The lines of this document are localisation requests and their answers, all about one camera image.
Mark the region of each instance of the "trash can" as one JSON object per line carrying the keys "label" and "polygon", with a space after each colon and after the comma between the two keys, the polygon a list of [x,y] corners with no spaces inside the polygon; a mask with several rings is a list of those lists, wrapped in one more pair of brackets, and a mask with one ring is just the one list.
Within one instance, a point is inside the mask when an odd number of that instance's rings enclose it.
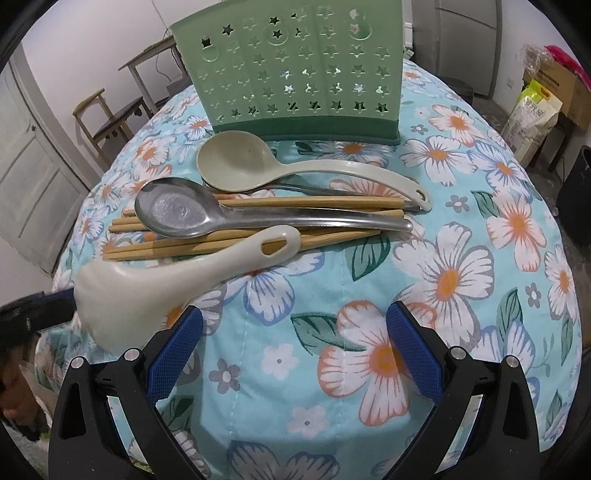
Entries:
{"label": "trash can", "polygon": [[578,244],[591,244],[591,148],[584,146],[556,200],[560,223]]}

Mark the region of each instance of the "wooden chair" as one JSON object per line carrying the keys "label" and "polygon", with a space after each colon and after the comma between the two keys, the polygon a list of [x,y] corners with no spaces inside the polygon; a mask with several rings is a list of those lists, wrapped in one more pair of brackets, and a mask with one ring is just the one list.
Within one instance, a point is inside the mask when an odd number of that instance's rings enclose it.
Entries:
{"label": "wooden chair", "polygon": [[[103,88],[98,92],[93,93],[87,99],[82,100],[76,106],[76,108],[74,108],[72,115],[74,115],[74,117],[76,118],[76,122],[78,122],[78,125],[80,125],[82,131],[88,137],[90,143],[92,143],[95,146],[96,151],[99,153],[99,155],[103,158],[103,160],[110,164],[111,159],[109,159],[105,152],[103,152],[103,150],[100,148],[99,142],[105,138],[108,138],[110,135],[113,135],[114,137],[117,136],[117,131],[119,131],[125,139],[125,141],[128,142],[129,140],[131,140],[134,134],[127,126],[127,119],[133,114],[135,114],[136,116],[141,116],[142,112],[140,110],[140,107],[144,108],[144,111],[148,115],[148,118],[152,118],[152,112],[150,112],[150,110],[148,109],[148,106],[146,105],[144,98],[139,97],[136,98],[133,102],[125,105],[117,113],[113,113],[111,109],[109,109],[107,103],[105,102],[105,99],[102,96],[104,92],[105,89]],[[104,123],[104,125],[101,128],[99,128],[97,133],[92,135],[82,122],[82,114],[97,99],[100,102],[101,107],[103,108],[105,114],[107,115],[107,117],[109,117],[109,119]]]}

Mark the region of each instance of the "ladle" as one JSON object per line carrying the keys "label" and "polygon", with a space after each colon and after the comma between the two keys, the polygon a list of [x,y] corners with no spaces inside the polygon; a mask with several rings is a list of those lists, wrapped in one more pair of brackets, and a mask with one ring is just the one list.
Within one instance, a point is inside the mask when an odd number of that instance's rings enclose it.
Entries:
{"label": "ladle", "polygon": [[151,231],[168,238],[195,238],[217,230],[294,227],[341,227],[411,232],[404,218],[352,210],[321,208],[225,207],[211,192],[188,179],[153,180],[139,191],[135,213]]}
{"label": "ladle", "polygon": [[201,177],[224,192],[245,192],[295,173],[326,172],[360,177],[384,184],[426,212],[431,199],[418,183],[374,165],[346,160],[307,160],[280,163],[267,144],[248,132],[226,131],[209,138],[197,155]]}

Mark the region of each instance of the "spoon handle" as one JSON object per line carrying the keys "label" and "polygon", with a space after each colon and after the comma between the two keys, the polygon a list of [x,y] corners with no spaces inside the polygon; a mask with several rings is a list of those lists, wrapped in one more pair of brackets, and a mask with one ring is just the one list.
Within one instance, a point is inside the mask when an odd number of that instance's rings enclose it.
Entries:
{"label": "spoon handle", "polygon": [[223,228],[267,228],[273,225],[290,225],[411,232],[413,225],[405,218],[401,218],[403,214],[401,210],[391,210],[385,215],[324,208],[227,208]]}
{"label": "spoon handle", "polygon": [[281,167],[282,177],[307,172],[340,173],[375,181],[412,200],[426,212],[431,211],[431,197],[421,185],[385,168],[346,160],[306,160]]}

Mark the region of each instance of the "door frame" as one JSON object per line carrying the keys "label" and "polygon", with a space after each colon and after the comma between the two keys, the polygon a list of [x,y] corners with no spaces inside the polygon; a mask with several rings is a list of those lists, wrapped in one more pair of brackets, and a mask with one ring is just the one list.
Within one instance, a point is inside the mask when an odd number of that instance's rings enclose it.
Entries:
{"label": "door frame", "polygon": [[[16,47],[9,60],[9,66],[17,81],[23,100],[49,142],[84,186],[88,190],[92,190],[100,182],[102,173],[97,172],[84,158],[51,111],[33,76],[22,44]],[[103,172],[107,171],[108,166],[101,159],[96,160],[96,162]]]}

